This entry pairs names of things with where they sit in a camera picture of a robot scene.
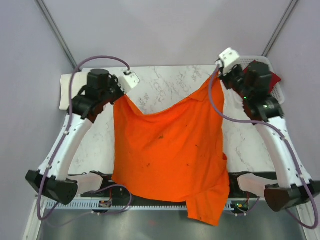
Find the orange shirt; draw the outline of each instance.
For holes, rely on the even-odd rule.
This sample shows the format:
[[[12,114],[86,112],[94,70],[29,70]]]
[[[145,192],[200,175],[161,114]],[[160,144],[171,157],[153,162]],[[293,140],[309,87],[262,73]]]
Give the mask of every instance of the orange shirt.
[[[222,118],[209,80],[179,103],[144,115],[125,95],[114,104],[113,180],[136,196],[187,204],[188,217],[217,226],[229,195]],[[224,94],[215,79],[218,109]]]

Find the metal frame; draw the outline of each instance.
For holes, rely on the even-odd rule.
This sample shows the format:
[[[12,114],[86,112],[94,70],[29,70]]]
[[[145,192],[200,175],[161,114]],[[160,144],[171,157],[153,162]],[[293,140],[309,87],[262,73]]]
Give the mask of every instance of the metal frame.
[[[69,60],[70,64],[73,66],[73,68],[75,68],[77,66],[77,62],[75,60],[75,58],[73,57],[65,39],[63,38],[56,22],[54,21],[49,9],[47,8],[46,4],[44,3],[43,0],[34,0],[36,2],[36,4],[38,5],[38,7],[40,8],[40,10],[43,13],[43,16],[45,17],[47,23],[49,24],[50,28],[52,29],[55,37],[57,38],[61,48],[63,49],[67,59]],[[268,44],[266,45],[262,56],[266,57],[268,56],[269,52],[271,51],[273,45],[275,44],[276,40],[278,39],[280,33],[282,32],[285,24],[288,22],[289,17],[291,16],[292,12],[294,11],[294,9],[296,8],[296,6],[298,5],[297,3],[300,0],[291,0],[288,7],[286,8],[286,10],[284,11],[280,22],[278,23],[278,25],[276,26]]]

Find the white marble table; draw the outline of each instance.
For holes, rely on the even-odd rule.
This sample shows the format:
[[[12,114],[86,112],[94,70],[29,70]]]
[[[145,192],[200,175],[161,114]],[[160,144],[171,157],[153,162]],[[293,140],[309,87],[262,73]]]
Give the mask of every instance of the white marble table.
[[[125,68],[106,68],[115,75]],[[133,67],[140,78],[139,85],[128,96],[145,114],[163,111],[178,103],[206,81],[215,66],[157,66]],[[224,89],[224,114],[236,119],[248,119],[235,103],[233,93]],[[257,130],[251,124],[223,120],[224,152],[229,172],[273,172],[274,166]],[[114,170],[113,107],[105,111],[84,137],[70,167],[70,174],[92,170],[112,174]]]

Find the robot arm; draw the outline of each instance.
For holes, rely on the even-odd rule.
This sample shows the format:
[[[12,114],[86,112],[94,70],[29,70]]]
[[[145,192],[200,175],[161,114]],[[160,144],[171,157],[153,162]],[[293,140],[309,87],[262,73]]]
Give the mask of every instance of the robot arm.
[[[280,130],[292,145],[284,117],[278,101],[268,94],[271,82],[269,67],[261,62],[249,64],[244,73],[240,65],[240,56],[231,48],[219,55],[219,78],[227,89],[233,89],[243,100],[244,112],[253,121],[263,121]],[[272,128],[255,124],[264,140],[272,159],[277,180],[255,176],[250,172],[237,173],[240,190],[265,198],[269,207],[278,212],[308,202],[309,196],[303,186],[304,178],[312,195],[320,193],[320,182],[312,181],[310,174],[296,157],[302,175],[298,174],[296,165],[285,142]]]
[[[87,85],[83,86],[78,95],[72,99],[72,121],[69,131],[66,129],[71,116],[67,114],[47,158],[37,171],[29,170],[25,176],[30,185],[39,192],[45,171],[49,169],[42,194],[64,205],[69,204],[78,194],[100,189],[103,174],[90,172],[68,175],[71,162],[82,139],[102,113],[104,106],[108,103],[113,104],[139,83],[138,77],[132,72],[125,72],[123,76],[116,77],[107,70],[93,69],[86,77]],[[65,139],[55,155],[55,161],[49,165],[49,159],[63,135]]]

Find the folded white cloth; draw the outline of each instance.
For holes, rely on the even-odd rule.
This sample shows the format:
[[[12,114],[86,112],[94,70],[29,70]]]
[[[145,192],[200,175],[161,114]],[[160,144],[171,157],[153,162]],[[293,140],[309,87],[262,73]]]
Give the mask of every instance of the folded white cloth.
[[[69,107],[69,85],[72,74],[61,75],[60,86],[61,86],[61,98],[60,98],[60,110],[67,110]],[[74,98],[80,89],[87,84],[88,72],[78,72],[75,74],[72,82],[72,98]]]

